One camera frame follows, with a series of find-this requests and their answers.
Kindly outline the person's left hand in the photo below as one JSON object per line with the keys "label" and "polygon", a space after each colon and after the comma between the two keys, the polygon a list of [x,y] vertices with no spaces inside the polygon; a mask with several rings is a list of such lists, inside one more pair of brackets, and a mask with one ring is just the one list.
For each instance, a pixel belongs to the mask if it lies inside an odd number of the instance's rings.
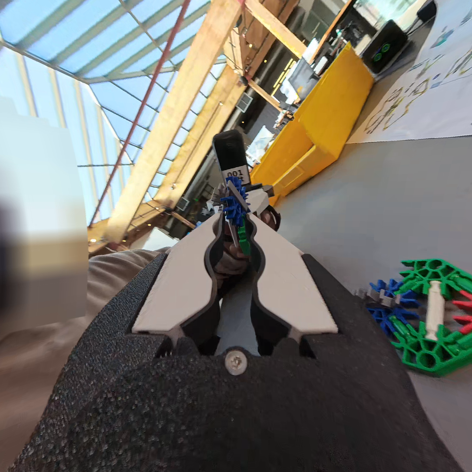
{"label": "person's left hand", "polygon": [[281,216],[271,205],[268,205],[264,210],[258,213],[258,218],[274,231],[277,232],[279,230]]}

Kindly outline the small black device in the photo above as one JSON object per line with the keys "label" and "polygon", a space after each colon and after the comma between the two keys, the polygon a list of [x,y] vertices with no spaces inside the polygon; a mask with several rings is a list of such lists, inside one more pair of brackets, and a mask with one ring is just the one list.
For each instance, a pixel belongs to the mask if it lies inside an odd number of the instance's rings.
{"label": "small black device", "polygon": [[434,0],[427,0],[417,11],[416,17],[422,23],[427,23],[434,19],[437,13],[437,3]]}

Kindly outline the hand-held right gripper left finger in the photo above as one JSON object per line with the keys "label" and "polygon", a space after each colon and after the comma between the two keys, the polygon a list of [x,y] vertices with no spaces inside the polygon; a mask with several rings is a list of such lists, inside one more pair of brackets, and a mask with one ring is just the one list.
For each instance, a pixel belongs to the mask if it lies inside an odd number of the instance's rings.
{"label": "hand-held right gripper left finger", "polygon": [[221,258],[225,217],[216,213],[171,247],[132,327],[134,334],[180,336],[215,302],[213,267]]}

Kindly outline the green red toy connector assembly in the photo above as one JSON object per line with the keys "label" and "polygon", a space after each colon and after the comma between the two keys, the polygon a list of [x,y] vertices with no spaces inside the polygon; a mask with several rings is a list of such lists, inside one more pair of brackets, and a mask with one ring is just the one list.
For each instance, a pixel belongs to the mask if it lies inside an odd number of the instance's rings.
{"label": "green red toy connector assembly", "polygon": [[426,297],[425,321],[406,326],[392,345],[409,367],[436,377],[472,362],[471,274],[444,259],[402,261],[402,284],[395,296],[413,292]]}

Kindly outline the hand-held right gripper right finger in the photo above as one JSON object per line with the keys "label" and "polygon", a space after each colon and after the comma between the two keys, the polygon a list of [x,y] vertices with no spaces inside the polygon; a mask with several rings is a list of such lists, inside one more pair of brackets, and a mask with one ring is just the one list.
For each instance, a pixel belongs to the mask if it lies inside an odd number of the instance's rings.
{"label": "hand-held right gripper right finger", "polygon": [[258,336],[336,334],[338,327],[305,263],[305,255],[257,217],[251,230],[251,321]]}

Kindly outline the fold-out toy instruction sheet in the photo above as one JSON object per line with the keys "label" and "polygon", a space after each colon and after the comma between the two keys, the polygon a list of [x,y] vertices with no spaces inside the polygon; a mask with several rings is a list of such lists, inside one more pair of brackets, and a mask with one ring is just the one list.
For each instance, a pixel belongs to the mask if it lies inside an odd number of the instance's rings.
{"label": "fold-out toy instruction sheet", "polygon": [[471,135],[472,2],[435,3],[435,20],[415,62],[348,144]]}

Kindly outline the yellow parts bin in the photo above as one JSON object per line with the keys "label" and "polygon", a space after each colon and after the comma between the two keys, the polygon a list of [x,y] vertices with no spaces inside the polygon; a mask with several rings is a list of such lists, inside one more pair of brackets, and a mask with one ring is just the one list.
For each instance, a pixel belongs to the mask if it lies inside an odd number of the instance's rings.
{"label": "yellow parts bin", "polygon": [[251,172],[255,183],[273,186],[271,205],[339,158],[373,83],[346,44]]}

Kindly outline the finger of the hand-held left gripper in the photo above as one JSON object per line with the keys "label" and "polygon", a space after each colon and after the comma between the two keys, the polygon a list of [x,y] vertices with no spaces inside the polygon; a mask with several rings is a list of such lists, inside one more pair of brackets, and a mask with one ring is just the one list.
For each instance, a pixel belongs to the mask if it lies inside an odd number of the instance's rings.
{"label": "finger of the hand-held left gripper", "polygon": [[273,191],[249,191],[246,192],[246,213],[260,215],[268,206],[269,199],[274,196]]}

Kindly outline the grey desk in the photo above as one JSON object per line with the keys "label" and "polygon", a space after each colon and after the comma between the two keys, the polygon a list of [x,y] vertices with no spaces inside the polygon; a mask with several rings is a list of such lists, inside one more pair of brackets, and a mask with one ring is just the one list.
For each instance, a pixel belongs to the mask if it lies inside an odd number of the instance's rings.
{"label": "grey desk", "polygon": [[471,272],[471,137],[347,145],[278,211],[282,236],[350,290],[407,259]]}

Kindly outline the black digital clock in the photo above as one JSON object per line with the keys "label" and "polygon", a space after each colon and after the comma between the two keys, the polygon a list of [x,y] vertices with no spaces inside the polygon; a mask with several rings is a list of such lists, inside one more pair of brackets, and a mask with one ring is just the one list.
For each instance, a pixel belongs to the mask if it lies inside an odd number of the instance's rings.
{"label": "black digital clock", "polygon": [[390,19],[374,35],[360,57],[373,74],[379,74],[407,44],[408,35]]}

